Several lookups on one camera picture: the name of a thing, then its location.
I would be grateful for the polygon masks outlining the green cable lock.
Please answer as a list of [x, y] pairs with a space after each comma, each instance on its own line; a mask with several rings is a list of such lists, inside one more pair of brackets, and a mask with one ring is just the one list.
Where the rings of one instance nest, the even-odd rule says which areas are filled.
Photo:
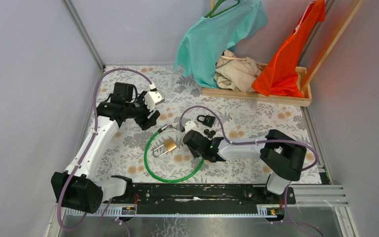
[[[148, 175], [156, 181], [168, 184], [186, 182], [201, 170], [204, 161], [200, 158], [191, 161], [189, 150], [178, 141], [183, 135], [169, 125], [162, 125], [149, 138], [144, 149], [143, 163]], [[153, 149], [168, 138], [175, 141], [177, 148], [159, 158], [153, 157]]]

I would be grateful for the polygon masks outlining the brass padlock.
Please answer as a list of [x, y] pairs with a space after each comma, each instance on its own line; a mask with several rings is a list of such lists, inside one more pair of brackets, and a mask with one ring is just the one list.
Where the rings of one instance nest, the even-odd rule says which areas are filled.
[[168, 138], [165, 141], [163, 141], [161, 145], [153, 149], [152, 155], [155, 158], [159, 158], [173, 151], [176, 148], [177, 148], [177, 144], [175, 143], [175, 141], [172, 138]]

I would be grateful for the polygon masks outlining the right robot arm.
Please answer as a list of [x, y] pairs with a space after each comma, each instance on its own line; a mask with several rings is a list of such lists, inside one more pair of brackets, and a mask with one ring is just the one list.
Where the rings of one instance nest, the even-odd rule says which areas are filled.
[[190, 130], [183, 137], [183, 143], [194, 158], [201, 157], [210, 162], [262, 160], [272, 170], [263, 190], [264, 199], [269, 203], [278, 202], [286, 186], [300, 180], [307, 151], [304, 143], [276, 129], [271, 129], [263, 140], [236, 141], [227, 141], [224, 137], [209, 139], [198, 131]]

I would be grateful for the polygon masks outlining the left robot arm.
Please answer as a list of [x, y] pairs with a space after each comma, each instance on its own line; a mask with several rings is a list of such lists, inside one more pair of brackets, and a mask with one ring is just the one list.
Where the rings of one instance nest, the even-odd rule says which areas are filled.
[[111, 198], [122, 203], [133, 198], [131, 178], [113, 175], [97, 182], [95, 177], [103, 153], [123, 122], [133, 119], [142, 130], [156, 125], [160, 112], [155, 106], [164, 102], [163, 94], [154, 83], [137, 98], [133, 98], [135, 90], [132, 84], [115, 83], [113, 93], [97, 106], [96, 125], [75, 158], [65, 171], [53, 174], [51, 185], [62, 207], [95, 213], [102, 202]]

